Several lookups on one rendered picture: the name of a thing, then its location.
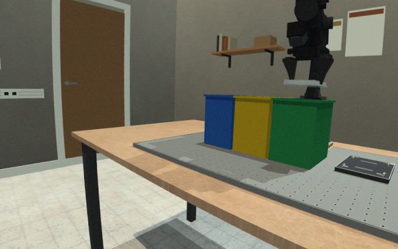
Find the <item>blue bin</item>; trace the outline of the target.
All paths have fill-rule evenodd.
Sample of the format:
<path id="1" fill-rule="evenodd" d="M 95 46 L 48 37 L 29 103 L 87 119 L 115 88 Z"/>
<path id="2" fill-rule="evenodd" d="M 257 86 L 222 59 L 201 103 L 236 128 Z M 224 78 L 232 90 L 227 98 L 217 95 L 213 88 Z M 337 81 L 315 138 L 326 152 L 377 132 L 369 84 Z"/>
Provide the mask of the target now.
<path id="1" fill-rule="evenodd" d="M 205 101 L 204 143 L 233 149 L 235 98 L 233 95 L 209 95 Z"/>

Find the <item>white well plate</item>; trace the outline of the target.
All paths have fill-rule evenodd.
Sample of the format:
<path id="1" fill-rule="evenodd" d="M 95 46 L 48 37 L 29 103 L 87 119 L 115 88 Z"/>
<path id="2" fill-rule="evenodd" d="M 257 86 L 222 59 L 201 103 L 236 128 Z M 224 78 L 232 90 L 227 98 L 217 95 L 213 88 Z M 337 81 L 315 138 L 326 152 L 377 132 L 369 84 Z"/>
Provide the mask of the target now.
<path id="1" fill-rule="evenodd" d="M 323 82 L 321 85 L 318 80 L 284 80 L 283 84 L 298 87 L 308 87 L 306 85 L 314 85 L 313 87 L 327 87 L 326 82 Z"/>

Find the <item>yellow bin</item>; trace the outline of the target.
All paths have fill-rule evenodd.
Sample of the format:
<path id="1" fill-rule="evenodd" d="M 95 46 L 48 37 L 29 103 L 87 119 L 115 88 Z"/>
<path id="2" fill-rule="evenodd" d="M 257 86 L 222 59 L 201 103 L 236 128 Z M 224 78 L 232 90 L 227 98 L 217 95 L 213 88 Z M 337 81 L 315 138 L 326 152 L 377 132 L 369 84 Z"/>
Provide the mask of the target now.
<path id="1" fill-rule="evenodd" d="M 233 151 L 268 158 L 273 100 L 268 96 L 235 98 Z"/>

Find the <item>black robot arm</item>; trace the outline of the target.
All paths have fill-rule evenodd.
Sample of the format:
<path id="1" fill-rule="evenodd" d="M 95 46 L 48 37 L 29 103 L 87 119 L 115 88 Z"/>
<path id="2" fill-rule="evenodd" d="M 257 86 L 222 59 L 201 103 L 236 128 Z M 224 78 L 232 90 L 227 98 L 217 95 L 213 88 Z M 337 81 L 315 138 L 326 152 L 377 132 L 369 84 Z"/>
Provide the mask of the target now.
<path id="1" fill-rule="evenodd" d="M 287 23 L 287 38 L 293 49 L 328 45 L 329 29 L 333 29 L 333 17 L 327 17 L 323 12 L 328 2 L 329 0 L 296 0 L 294 12 L 298 21 Z M 311 60 L 309 80 L 319 81 L 319 68 L 320 57 L 314 57 Z M 304 96 L 300 95 L 300 98 L 326 100 L 325 96 L 321 96 L 320 87 L 307 87 Z"/>

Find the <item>green bin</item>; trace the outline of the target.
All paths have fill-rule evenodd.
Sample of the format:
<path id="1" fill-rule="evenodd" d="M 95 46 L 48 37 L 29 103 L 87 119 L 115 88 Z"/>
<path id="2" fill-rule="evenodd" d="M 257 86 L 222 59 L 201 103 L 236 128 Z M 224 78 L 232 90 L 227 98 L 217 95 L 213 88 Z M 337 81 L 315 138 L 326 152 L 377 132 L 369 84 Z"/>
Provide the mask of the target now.
<path id="1" fill-rule="evenodd" d="M 335 100 L 271 98 L 268 159 L 312 169 L 327 157 Z M 327 103 L 329 102 L 329 103 Z"/>

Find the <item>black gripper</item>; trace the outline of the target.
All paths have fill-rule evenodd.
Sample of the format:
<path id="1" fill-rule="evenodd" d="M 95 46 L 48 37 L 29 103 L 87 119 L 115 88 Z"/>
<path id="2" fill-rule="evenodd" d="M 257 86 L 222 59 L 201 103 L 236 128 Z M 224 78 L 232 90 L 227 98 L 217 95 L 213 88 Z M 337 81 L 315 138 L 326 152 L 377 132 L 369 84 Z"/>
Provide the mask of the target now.
<path id="1" fill-rule="evenodd" d="M 295 79 L 297 61 L 313 60 L 314 57 L 320 57 L 319 81 L 322 85 L 328 70 L 334 62 L 332 55 L 330 55 L 329 53 L 330 50 L 325 46 L 288 49 L 287 54 L 293 54 L 293 56 L 296 57 L 286 57 L 282 59 L 284 66 L 288 72 L 289 79 Z"/>

